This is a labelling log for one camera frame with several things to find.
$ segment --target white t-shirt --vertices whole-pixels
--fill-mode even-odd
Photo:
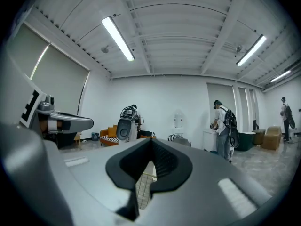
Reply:
[[[285,116],[285,110],[286,110],[286,107],[288,107],[288,103],[283,103],[282,106],[281,106],[281,111],[283,112],[283,116],[282,116],[282,119],[285,121],[287,118]]]
[[[137,112],[137,115],[140,116],[140,113],[138,111],[138,109],[134,108]],[[129,141],[134,141],[137,139],[137,126],[138,124],[136,124],[134,121],[132,122],[132,126],[131,126],[131,131],[130,134],[128,136]]]
[[[220,135],[226,128],[224,121],[226,116],[226,111],[228,110],[227,107],[221,105],[218,109],[215,110],[215,117],[214,119],[217,120],[218,123],[218,134]]]

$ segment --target man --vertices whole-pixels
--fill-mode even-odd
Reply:
[[[282,97],[281,101],[282,101],[282,106],[281,106],[280,115],[282,116],[282,119],[283,119],[284,131],[285,131],[285,136],[283,138],[283,142],[289,142],[288,128],[289,128],[290,123],[288,121],[288,118],[285,115],[285,111],[286,111],[286,108],[288,107],[288,103],[286,102],[285,97]]]
[[[133,141],[137,139],[137,132],[140,130],[141,125],[141,119],[140,119],[140,113],[137,109],[137,106],[135,104],[131,105],[137,112],[137,119],[135,119],[135,123],[132,123],[131,132],[129,136],[129,140]]]
[[[230,139],[229,139],[229,129],[225,126],[225,115],[227,112],[227,108],[222,105],[219,100],[214,102],[215,117],[213,124],[210,126],[214,128],[218,123],[218,136],[216,139],[216,146],[218,154],[224,159],[230,159]]]

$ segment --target backpack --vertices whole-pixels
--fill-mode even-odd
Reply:
[[[236,117],[234,113],[228,109],[227,111],[220,107],[219,109],[223,109],[226,112],[224,125],[229,129],[235,129],[237,127]]]
[[[293,115],[292,115],[292,110],[291,110],[290,106],[288,104],[287,104],[287,106],[285,104],[283,104],[283,105],[286,107],[286,109],[285,109],[286,118],[292,117]]]
[[[292,110],[288,104],[287,104],[287,106],[285,104],[283,104],[283,105],[286,107],[285,108],[286,119],[288,119],[288,123],[290,124],[291,128],[295,129],[296,125],[295,125],[295,121],[293,120]]]

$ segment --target cap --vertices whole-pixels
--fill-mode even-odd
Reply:
[[[215,105],[222,105],[222,103],[221,103],[219,100],[216,100],[216,101],[214,102],[214,104],[215,104]]]

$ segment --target ceiling beam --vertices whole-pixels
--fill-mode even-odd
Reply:
[[[244,78],[247,74],[249,74],[252,70],[256,69],[259,65],[265,63],[265,59],[269,57],[278,47],[281,45],[286,38],[289,37],[291,32],[290,27],[286,27],[279,36],[274,40],[274,42],[267,48],[267,50],[258,56],[259,60],[256,59],[251,65],[245,68],[242,72],[240,72],[237,76],[238,80]]]
[[[201,70],[199,68],[197,69],[185,69],[185,68],[179,68],[179,69],[155,69],[152,75],[192,75],[192,76],[201,76],[201,77],[212,77],[212,78],[218,78],[218,79],[226,79],[233,82],[236,82],[235,76],[227,76],[222,74],[201,74]],[[111,79],[118,79],[118,78],[126,78],[126,77],[136,77],[136,76],[150,76],[150,74],[147,73],[140,73],[140,72],[128,72],[128,73],[113,73]],[[255,84],[249,81],[239,81],[244,84],[253,85],[255,87]]]
[[[150,66],[149,60],[147,58],[145,48],[142,44],[141,39],[139,38],[139,36],[141,36],[142,33],[141,33],[141,31],[138,30],[138,28],[135,25],[136,21],[133,19],[133,16],[130,12],[130,9],[128,7],[128,4],[127,4],[126,0],[117,0],[117,2],[119,3],[119,6],[122,9],[121,15],[126,19],[126,21],[128,23],[130,33],[133,37],[136,49],[138,50],[138,54],[140,55],[140,58],[143,61],[143,65],[146,69],[146,72],[150,73],[151,72],[151,66]]]
[[[40,37],[76,63],[91,71],[98,71],[101,75],[105,75],[108,78],[111,77],[109,71],[101,67],[100,64],[77,46],[36,8],[32,8],[24,23]]]
[[[301,49],[297,50],[292,56],[290,56],[287,60],[285,60],[279,67],[275,69],[276,73],[281,73],[283,70],[285,70],[287,67],[295,63],[298,59],[301,58]],[[270,71],[266,75],[262,76],[261,78],[257,79],[254,81],[256,85],[259,85],[272,76],[276,75],[274,71]]]
[[[211,51],[209,52],[206,61],[202,65],[202,74],[204,74],[211,63],[214,61],[215,57],[223,47],[226,39],[228,38],[229,34],[231,33],[235,23],[237,22],[238,16],[240,15],[241,10],[245,4],[246,0],[232,0],[229,12],[223,23],[222,29],[217,37],[216,42],[214,43]]]

